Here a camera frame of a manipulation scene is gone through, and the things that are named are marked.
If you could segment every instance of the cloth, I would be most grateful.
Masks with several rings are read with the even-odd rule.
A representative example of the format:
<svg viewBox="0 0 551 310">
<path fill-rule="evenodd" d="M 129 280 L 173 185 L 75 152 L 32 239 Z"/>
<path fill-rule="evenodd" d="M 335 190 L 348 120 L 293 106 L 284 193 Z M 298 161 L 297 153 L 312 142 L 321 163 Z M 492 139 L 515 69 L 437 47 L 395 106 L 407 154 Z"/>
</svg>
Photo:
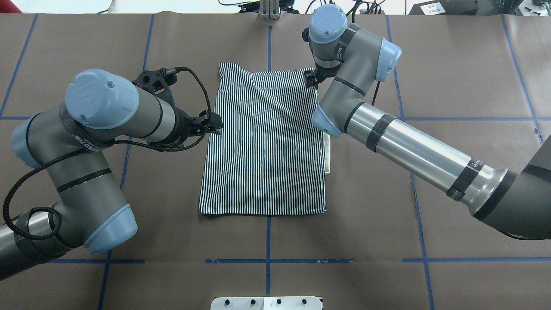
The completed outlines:
<svg viewBox="0 0 551 310">
<path fill-rule="evenodd" d="M 199 211 L 202 214 L 304 215 L 326 211 L 327 142 L 310 119 L 317 90 L 306 69 L 249 72 L 220 64 L 216 113 Z"/>
</svg>

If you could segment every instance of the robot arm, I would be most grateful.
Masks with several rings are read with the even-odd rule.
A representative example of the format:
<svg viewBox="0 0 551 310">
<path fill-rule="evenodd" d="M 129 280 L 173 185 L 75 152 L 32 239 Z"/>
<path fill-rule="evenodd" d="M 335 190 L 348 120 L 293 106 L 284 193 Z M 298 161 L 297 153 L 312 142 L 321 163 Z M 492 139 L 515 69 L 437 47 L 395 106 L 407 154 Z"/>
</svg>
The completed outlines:
<svg viewBox="0 0 551 310">
<path fill-rule="evenodd" d="M 133 82 L 103 70 L 86 70 L 69 85 L 59 108 L 37 114 L 14 130 L 15 153 L 33 168 L 76 155 L 47 169 L 60 202 L 16 217 L 13 224 L 19 229 L 0 227 L 0 280 L 81 245 L 92 254 L 103 253 L 136 233 L 130 205 L 101 150 L 126 135 L 149 141 L 148 147 L 158 151 L 181 151 L 189 148 L 180 147 L 189 136 L 219 133 L 222 122 L 210 106 L 199 117 L 175 106 L 169 85 L 180 71 L 190 71 L 198 80 L 185 67 L 143 71 Z M 5 206 L 3 216 L 10 222 Z"/>
<path fill-rule="evenodd" d="M 316 62 L 306 85 L 335 77 L 312 117 L 316 127 L 333 137 L 351 135 L 509 237 L 551 239 L 549 139 L 522 173 L 494 169 L 362 101 L 374 80 L 383 82 L 394 70 L 399 47 L 348 25 L 334 4 L 318 8 L 302 35 Z"/>
</svg>

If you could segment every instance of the blue tape line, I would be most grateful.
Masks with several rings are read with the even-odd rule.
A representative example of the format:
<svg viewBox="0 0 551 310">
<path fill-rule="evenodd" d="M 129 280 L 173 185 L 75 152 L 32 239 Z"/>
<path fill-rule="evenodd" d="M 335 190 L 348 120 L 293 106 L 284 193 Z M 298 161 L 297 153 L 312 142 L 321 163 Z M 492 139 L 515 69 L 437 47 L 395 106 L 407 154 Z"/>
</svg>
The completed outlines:
<svg viewBox="0 0 551 310">
<path fill-rule="evenodd" d="M 508 263 L 551 261 L 551 257 L 469 257 L 469 258 L 404 258 L 403 263 Z"/>
<path fill-rule="evenodd" d="M 155 14 L 151 14 L 151 21 L 149 22 L 149 33 L 147 35 L 147 43 L 145 44 L 145 53 L 143 55 L 143 70 L 145 70 L 145 66 L 147 65 L 147 55 L 148 55 L 148 52 L 149 52 L 149 44 L 151 43 L 151 34 L 153 32 L 153 22 L 154 22 L 154 20 L 155 20 Z M 128 170 L 128 157 L 130 155 L 130 149 L 131 149 L 131 145 L 128 145 L 126 147 L 125 164 L 122 167 L 121 190 L 125 187 L 126 171 Z M 103 283 L 101 284 L 100 299 L 99 299 L 99 302 L 98 302 L 98 310 L 101 310 L 103 308 L 103 300 L 104 300 L 104 297 L 105 297 L 105 287 L 107 285 L 107 277 L 109 275 L 109 265 L 111 264 L 111 252 L 112 252 L 112 250 L 109 250 L 107 252 L 107 261 L 105 262 L 104 279 L 103 279 Z"/>
<path fill-rule="evenodd" d="M 294 258 L 270 258 L 270 264 L 350 264 L 356 261 L 353 258 L 319 258 L 319 259 L 294 259 Z M 206 259 L 205 264 L 266 264 L 266 259 Z"/>
<path fill-rule="evenodd" d="M 55 259 L 49 264 L 105 264 L 105 259 Z"/>
<path fill-rule="evenodd" d="M 206 259 L 205 264 L 265 264 L 266 259 Z"/>
<path fill-rule="evenodd" d="M 268 72 L 272 71 L 272 26 L 268 26 Z M 271 285 L 272 218 L 266 217 L 266 296 L 272 294 Z"/>
<path fill-rule="evenodd" d="M 153 22 L 155 20 L 155 14 L 151 14 L 151 21 L 149 22 L 149 33 L 147 35 L 147 43 L 145 44 L 145 54 L 143 55 L 143 69 L 147 65 L 147 54 L 149 53 L 149 44 L 151 43 L 151 33 L 153 32 Z"/>
<path fill-rule="evenodd" d="M 417 187 L 415 185 L 415 177 L 411 172 L 409 173 L 409 179 L 411 180 L 412 187 L 413 187 L 413 196 L 415 197 L 415 210 L 417 211 L 417 229 L 419 231 L 419 240 L 421 242 L 421 255 L 423 256 L 423 268 L 425 270 L 426 290 L 429 295 L 430 309 L 434 310 L 433 288 L 432 288 L 432 284 L 430 283 L 429 264 L 426 258 L 425 236 L 423 233 L 423 223 L 421 221 L 421 210 L 419 209 L 419 199 L 417 196 Z"/>
<path fill-rule="evenodd" d="M 0 116 L 0 120 L 28 120 L 30 116 Z"/>
<path fill-rule="evenodd" d="M 130 157 L 131 146 L 132 145 L 128 144 L 128 146 L 126 147 L 125 164 L 122 166 L 121 190 L 125 187 L 126 183 L 126 171 L 128 170 L 128 158 Z"/>
<path fill-rule="evenodd" d="M 534 122 L 534 126 L 538 131 L 539 143 L 543 144 L 542 132 L 539 130 L 539 125 L 538 125 L 538 122 L 536 121 L 536 115 L 534 113 L 534 108 L 532 107 L 532 102 L 530 101 L 530 97 L 528 96 L 528 91 L 526 91 L 526 85 L 524 84 L 524 79 L 522 78 L 522 74 L 520 73 L 520 69 L 518 68 L 518 63 L 516 61 L 515 53 L 513 52 L 511 40 L 509 39 L 509 30 L 507 29 L 507 24 L 505 23 L 505 16 L 503 14 L 501 15 L 501 23 L 503 24 L 503 30 L 505 31 L 505 38 L 507 39 L 507 46 L 509 47 L 509 52 L 511 53 L 513 64 L 515 65 L 515 70 L 517 72 L 518 79 L 522 87 L 522 92 L 524 93 L 524 97 L 526 98 L 526 103 L 528 104 L 528 110 L 530 111 L 530 115 L 532 116 L 532 121 Z"/>
<path fill-rule="evenodd" d="M 272 255 L 272 217 L 266 217 L 266 296 L 272 294 L 272 285 L 270 279 Z"/>
<path fill-rule="evenodd" d="M 390 29 L 390 19 L 388 15 L 385 15 L 386 18 L 386 29 L 388 32 L 388 41 L 392 42 L 392 31 Z M 402 104 L 402 92 L 400 91 L 400 85 L 398 85 L 398 70 L 394 68 L 394 84 L 396 86 L 396 97 L 398 97 L 399 109 L 400 109 L 400 119 L 404 121 L 404 106 Z"/>
<path fill-rule="evenodd" d="M 19 66 L 21 65 L 21 61 L 23 60 L 23 56 L 25 55 L 25 51 L 31 39 L 31 34 L 33 33 L 33 29 L 36 24 L 37 18 L 38 18 L 38 14 L 35 14 L 33 18 L 33 23 L 31 24 L 31 28 L 29 29 L 29 33 L 27 34 L 27 38 L 25 39 L 25 44 L 23 45 L 23 49 L 21 50 L 21 54 L 19 55 L 19 60 L 17 60 L 17 65 L 15 65 L 15 70 L 13 71 L 12 79 L 11 81 L 9 81 L 9 86 L 8 86 L 8 90 L 6 90 L 6 96 L 4 97 L 4 102 L 0 107 L 0 116 L 4 114 L 4 109 L 6 109 L 6 105 L 8 104 L 9 94 L 12 91 L 13 83 L 15 82 L 17 72 L 19 71 Z"/>
<path fill-rule="evenodd" d="M 272 26 L 268 26 L 268 71 L 272 71 Z"/>
<path fill-rule="evenodd" d="M 355 259 L 337 258 L 337 259 L 272 259 L 273 264 L 350 264 Z"/>
<path fill-rule="evenodd" d="M 386 15 L 385 18 L 386 18 L 386 28 L 388 32 L 388 40 L 392 42 L 392 30 L 390 27 L 390 19 L 388 15 Z M 394 69 L 394 80 L 396 84 L 396 97 L 398 98 L 398 102 L 400 103 L 400 106 L 399 106 L 400 119 L 402 121 L 405 121 L 406 117 L 404 114 L 404 106 L 402 104 L 402 92 L 400 91 L 400 86 L 398 84 L 398 70 L 396 70 L 396 68 Z M 425 248 L 425 237 L 423 235 L 423 223 L 421 221 L 421 211 L 419 209 L 419 199 L 417 197 L 417 187 L 415 185 L 415 177 L 413 176 L 413 173 L 409 173 L 409 179 L 411 181 L 413 194 L 415 197 L 415 210 L 417 211 L 417 229 L 419 231 L 419 240 L 421 243 L 421 254 L 423 256 L 423 269 L 425 270 L 426 291 L 429 297 L 430 310 L 434 310 L 433 288 L 432 288 L 432 284 L 430 283 L 429 264 L 426 262 L 426 248 Z"/>
<path fill-rule="evenodd" d="M 530 117 L 404 117 L 405 121 L 533 121 Z"/>
<path fill-rule="evenodd" d="M 104 277 L 101 282 L 100 299 L 98 301 L 98 310 L 103 308 L 103 300 L 105 298 L 105 289 L 107 288 L 107 278 L 109 276 L 109 265 L 111 261 L 111 251 L 107 251 L 107 259 L 105 260 Z"/>
</svg>

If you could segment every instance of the black tape band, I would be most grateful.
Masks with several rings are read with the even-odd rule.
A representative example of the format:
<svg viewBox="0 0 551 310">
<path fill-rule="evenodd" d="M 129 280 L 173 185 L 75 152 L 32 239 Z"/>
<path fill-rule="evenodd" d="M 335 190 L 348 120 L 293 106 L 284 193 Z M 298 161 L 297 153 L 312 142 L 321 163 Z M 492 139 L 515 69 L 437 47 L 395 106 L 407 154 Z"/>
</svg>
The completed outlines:
<svg viewBox="0 0 551 310">
<path fill-rule="evenodd" d="M 89 152 L 98 152 L 111 146 L 95 139 L 91 135 L 88 135 L 82 128 L 80 128 L 77 121 L 75 121 L 69 114 L 69 111 L 67 111 L 65 103 L 63 103 L 60 107 L 60 119 L 65 130 L 73 137 L 73 139 L 75 139 L 77 143 L 82 145 Z"/>
<path fill-rule="evenodd" d="M 90 173 L 90 174 L 85 175 L 85 176 L 83 176 L 83 177 L 81 177 L 81 178 L 78 178 L 78 179 L 76 179 L 76 180 L 72 180 L 71 182 L 67 182 L 67 183 L 65 183 L 65 184 L 63 184 L 63 185 L 61 185 L 61 186 L 59 186 L 59 187 L 57 188 L 57 192 L 58 192 L 58 193 L 61 193 L 62 191 L 68 190 L 68 189 L 70 189 L 70 188 L 73 187 L 73 186 L 77 186 L 77 185 L 82 184 L 82 183 L 84 183 L 84 182 L 86 182 L 86 181 L 90 181 L 90 180 L 92 180 L 92 179 L 95 179 L 95 178 L 97 178 L 97 177 L 100 177 L 100 176 L 102 176 L 102 175 L 104 175 L 104 174 L 108 174 L 108 173 L 112 173 L 111 169 L 109 169 L 109 168 L 103 169 L 103 170 L 100 170 L 100 171 L 96 171 L 96 172 L 93 172 L 93 173 Z"/>
<path fill-rule="evenodd" d="M 352 41 L 352 38 L 360 29 L 361 27 L 356 24 L 352 24 L 345 29 L 344 33 L 339 39 L 339 42 L 337 43 L 337 46 L 335 47 L 334 55 L 336 60 L 343 62 L 344 52 L 346 51 L 348 44 L 350 44 L 350 41 Z"/>
<path fill-rule="evenodd" d="M 382 135 L 385 133 L 388 125 L 395 119 L 396 117 L 394 115 L 388 113 L 383 115 L 377 121 L 377 123 L 375 123 L 375 126 L 373 126 L 373 129 L 368 135 L 368 140 L 365 146 L 373 152 L 377 153 L 377 143 L 381 139 Z"/>
<path fill-rule="evenodd" d="M 447 190 L 446 195 L 455 201 L 460 201 L 463 196 L 465 196 L 465 191 L 473 183 L 483 166 L 484 163 L 482 161 L 471 157 L 467 166 L 461 171 L 455 182 L 453 182 L 451 187 Z"/>
<path fill-rule="evenodd" d="M 153 130 L 151 130 L 150 133 L 148 133 L 147 135 L 145 135 L 143 137 L 138 137 L 138 139 L 147 138 L 147 137 L 151 136 L 152 134 L 154 134 L 155 131 L 157 131 L 157 129 L 159 129 L 159 126 L 161 126 L 161 123 L 163 122 L 163 105 L 161 105 L 161 101 L 159 100 L 159 98 L 157 98 L 156 96 L 153 96 L 153 97 L 155 97 L 155 99 L 157 99 L 157 102 L 159 103 L 159 109 L 161 110 L 161 114 L 159 115 L 159 121 L 157 122 L 157 125 L 155 126 L 155 128 L 153 128 Z"/>
<path fill-rule="evenodd" d="M 350 120 L 352 119 L 352 116 L 354 116 L 354 113 L 356 113 L 356 111 L 361 107 L 361 105 L 363 105 L 365 102 L 360 102 L 359 104 L 357 104 L 353 109 L 352 109 L 352 112 L 350 112 L 350 114 L 348 114 L 348 118 L 346 119 L 346 123 L 344 123 L 344 133 L 346 133 L 346 130 L 348 128 L 348 124 L 350 123 Z"/>
<path fill-rule="evenodd" d="M 536 165 L 526 165 L 522 172 L 532 174 L 535 177 L 551 183 L 551 171 Z"/>
<path fill-rule="evenodd" d="M 515 178 L 516 173 L 507 170 L 505 176 L 503 177 L 503 180 L 501 180 L 498 187 L 490 195 L 490 198 L 486 201 L 486 203 L 484 203 L 484 205 L 480 209 L 478 209 L 473 217 L 479 221 L 485 219 L 494 210 L 496 205 L 498 205 L 503 196 L 505 196 L 505 193 L 507 193 Z"/>
<path fill-rule="evenodd" d="M 360 95 L 362 95 L 362 97 L 365 97 L 365 92 L 363 90 L 361 90 L 358 86 L 352 84 L 351 82 L 348 82 L 345 79 L 341 79 L 339 77 L 336 77 L 334 80 L 350 87 L 351 89 L 355 90 Z"/>
<path fill-rule="evenodd" d="M 29 232 L 29 219 L 33 215 L 33 209 L 21 214 L 17 219 L 15 225 L 24 232 Z M 16 233 L 13 233 L 15 240 L 15 245 L 28 260 L 35 262 L 37 264 L 47 263 L 52 260 L 52 257 L 48 257 L 46 253 L 40 251 L 37 247 L 34 246 L 34 243 L 31 239 L 22 237 Z"/>
</svg>

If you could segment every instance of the white paper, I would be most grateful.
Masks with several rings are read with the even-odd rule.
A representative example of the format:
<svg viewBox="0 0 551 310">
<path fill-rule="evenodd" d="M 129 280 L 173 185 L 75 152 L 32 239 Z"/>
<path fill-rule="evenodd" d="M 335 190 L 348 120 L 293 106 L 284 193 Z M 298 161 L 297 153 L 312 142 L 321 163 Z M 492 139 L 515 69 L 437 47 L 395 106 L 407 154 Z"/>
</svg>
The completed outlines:
<svg viewBox="0 0 551 310">
<path fill-rule="evenodd" d="M 440 2 L 425 4 L 424 6 L 421 6 L 421 10 L 423 10 L 423 13 L 425 13 L 425 15 L 436 15 L 436 14 L 446 13 L 446 11 L 444 10 Z"/>
</svg>

